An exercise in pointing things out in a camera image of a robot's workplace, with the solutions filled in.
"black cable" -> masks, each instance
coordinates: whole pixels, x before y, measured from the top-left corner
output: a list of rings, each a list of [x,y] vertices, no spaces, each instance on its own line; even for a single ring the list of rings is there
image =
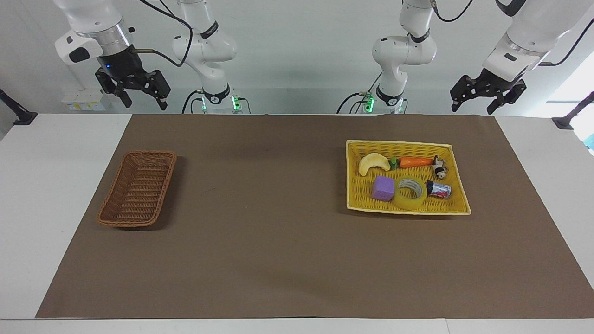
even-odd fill
[[[250,114],[252,113],[252,108],[249,107],[249,101],[248,101],[248,99],[246,99],[245,97],[239,97],[239,98],[237,98],[237,101],[245,101],[245,103],[248,104],[248,112]]]
[[[375,78],[375,81],[371,84],[371,87],[369,87],[369,89],[367,90],[368,93],[371,93],[371,89],[373,88],[373,86],[375,86],[375,83],[380,79],[381,77],[381,72],[380,74],[377,76],[377,78]],[[361,103],[365,101],[365,96],[361,99]],[[359,113],[359,108],[361,107],[361,105],[357,106],[357,111],[355,112],[355,114]]]
[[[170,9],[169,7],[167,7],[167,5],[163,2],[163,0],[159,0],[159,2],[163,5],[163,7],[165,7],[165,9],[171,14],[171,15],[175,15]]]
[[[350,107],[349,114],[353,113],[353,108],[355,107],[355,105],[361,106],[363,103],[364,102],[361,102],[361,101],[357,101],[357,102],[353,103],[353,105]]]
[[[406,102],[406,106],[404,108],[404,112],[402,113],[402,115],[406,114],[406,110],[408,109],[408,99],[402,100],[402,103],[405,103],[405,102]]]
[[[450,23],[450,22],[454,22],[454,21],[458,20],[466,12],[466,10],[468,9],[468,7],[470,7],[470,4],[473,1],[474,0],[470,0],[468,2],[468,4],[466,5],[466,7],[464,7],[464,9],[462,10],[462,12],[460,12],[460,14],[458,14],[457,17],[454,17],[451,20],[446,20],[445,18],[442,18],[441,17],[439,10],[437,10],[437,3],[434,0],[431,1],[431,6],[433,7],[433,11],[435,12],[435,16],[437,16],[437,18],[439,18],[443,22]]]
[[[192,96],[193,96],[194,94],[198,94],[198,93],[199,93],[199,91],[198,91],[198,90],[193,90],[193,91],[192,91],[192,92],[191,92],[191,93],[188,95],[188,97],[186,97],[186,102],[184,102],[184,107],[182,108],[182,114],[183,114],[183,113],[185,113],[185,107],[186,107],[186,106],[188,106],[188,102],[189,102],[190,98],[192,98]]]
[[[194,102],[196,101],[202,101],[202,97],[196,97],[194,100],[192,100],[192,102],[189,103],[189,112],[191,114],[194,113]]]
[[[170,17],[170,18],[172,18],[172,19],[180,22],[181,24],[185,25],[189,29],[189,41],[188,41],[188,47],[186,48],[186,52],[184,53],[184,57],[179,62],[179,64],[176,63],[175,61],[173,61],[168,56],[166,56],[166,55],[162,54],[161,52],[159,52],[157,50],[154,50],[154,49],[137,49],[136,50],[136,53],[154,53],[156,55],[159,55],[159,56],[167,59],[171,64],[175,65],[176,67],[181,67],[184,64],[186,58],[188,57],[189,49],[192,46],[192,38],[194,37],[194,31],[192,30],[192,27],[190,27],[190,25],[186,21],[184,21],[181,18],[173,15],[173,13],[170,14],[170,13],[162,10],[161,8],[154,6],[153,4],[149,3],[146,0],[138,0],[138,1],[142,2],[143,4],[149,6],[152,9],[158,11],[159,13],[161,13],[161,14],[167,16],[167,17]]]
[[[338,110],[336,111],[337,114],[340,113],[340,110],[342,109],[342,106],[345,105],[345,103],[350,100],[352,97],[355,97],[359,95],[359,93],[352,93],[351,95],[347,96],[347,98],[340,104],[340,106],[338,107]]]
[[[563,64],[563,62],[565,60],[567,60],[567,58],[569,58],[569,56],[571,55],[571,53],[573,52],[573,50],[576,48],[577,44],[580,43],[580,41],[582,40],[582,37],[584,37],[584,35],[586,34],[586,31],[588,31],[588,29],[590,29],[590,26],[592,25],[592,23],[594,23],[594,18],[590,20],[590,23],[588,23],[588,25],[586,26],[586,28],[584,28],[584,30],[580,34],[580,37],[577,38],[576,42],[573,43],[573,46],[571,47],[571,49],[569,50],[569,52],[567,52],[567,54],[565,55],[565,57],[563,57],[563,59],[561,59],[560,62],[541,62],[538,65],[539,66],[557,66],[557,65]]]

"yellow tray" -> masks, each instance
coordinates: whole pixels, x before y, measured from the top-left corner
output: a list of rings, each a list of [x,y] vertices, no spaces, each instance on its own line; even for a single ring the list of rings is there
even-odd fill
[[[384,171],[371,168],[366,176],[359,175],[359,161],[370,154],[379,153],[386,158],[391,157],[430,157],[438,155],[445,160],[447,177],[438,179],[431,166],[397,168]],[[400,176],[414,176],[422,180],[431,180],[451,186],[448,199],[427,197],[423,205],[412,211],[402,210],[393,201],[380,201],[371,197],[371,188],[375,177],[382,175],[397,179]],[[347,140],[346,141],[346,207],[351,210],[365,212],[381,212],[404,215],[443,215],[463,216],[470,214],[470,206],[462,187],[460,174],[454,158],[454,151],[449,144],[410,143],[406,141]]]

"brown wicker basket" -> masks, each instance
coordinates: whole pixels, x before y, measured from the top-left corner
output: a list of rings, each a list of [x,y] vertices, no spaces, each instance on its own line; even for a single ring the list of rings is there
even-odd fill
[[[159,217],[177,156],[171,151],[131,151],[122,159],[98,223],[149,226]]]

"metal can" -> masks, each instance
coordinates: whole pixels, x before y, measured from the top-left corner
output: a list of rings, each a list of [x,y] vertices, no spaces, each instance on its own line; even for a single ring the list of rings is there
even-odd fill
[[[439,198],[450,198],[451,187],[447,184],[441,184],[433,181],[427,181],[427,194]]]

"tape roll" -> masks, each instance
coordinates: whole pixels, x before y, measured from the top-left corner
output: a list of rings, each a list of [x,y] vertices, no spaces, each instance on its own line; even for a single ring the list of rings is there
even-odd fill
[[[394,194],[394,203],[403,210],[416,210],[423,205],[427,198],[427,187],[423,181],[415,177],[399,177],[396,183],[396,192]],[[400,189],[408,188],[415,192],[415,198],[408,198],[402,195]]]

